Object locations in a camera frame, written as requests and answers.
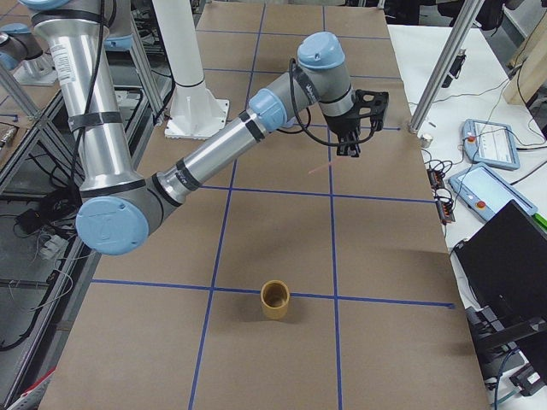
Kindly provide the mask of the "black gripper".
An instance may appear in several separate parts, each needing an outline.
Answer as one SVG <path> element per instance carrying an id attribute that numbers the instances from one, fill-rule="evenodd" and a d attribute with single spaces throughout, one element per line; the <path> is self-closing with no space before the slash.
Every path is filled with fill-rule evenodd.
<path id="1" fill-rule="evenodd" d="M 327 115 L 326 123 L 330 131 L 338 137 L 337 155 L 359 157 L 361 153 L 358 143 L 361 133 L 359 110 L 352 108 L 341 115 Z"/>

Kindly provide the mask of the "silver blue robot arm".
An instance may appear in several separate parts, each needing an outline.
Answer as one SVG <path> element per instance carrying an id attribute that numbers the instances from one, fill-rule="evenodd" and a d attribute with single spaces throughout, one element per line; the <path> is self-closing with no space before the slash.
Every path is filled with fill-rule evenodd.
<path id="1" fill-rule="evenodd" d="M 29 1 L 35 32 L 50 47 L 68 125 L 85 179 L 75 225 L 83 243 L 106 255 L 140 247 L 185 199 L 244 152 L 312 105 L 341 146 L 357 144 L 360 122 L 345 55 L 330 32 L 306 37 L 288 71 L 226 119 L 226 102 L 204 83 L 191 6 L 154 4 L 176 86 L 173 124 L 203 143 L 165 172 L 145 178 L 133 167 L 104 42 L 125 30 L 127 1 Z"/>
<path id="2" fill-rule="evenodd" d="M 23 23 L 9 23 L 1 27 L 1 63 L 9 71 L 22 62 L 30 62 L 44 54 L 30 28 Z"/>

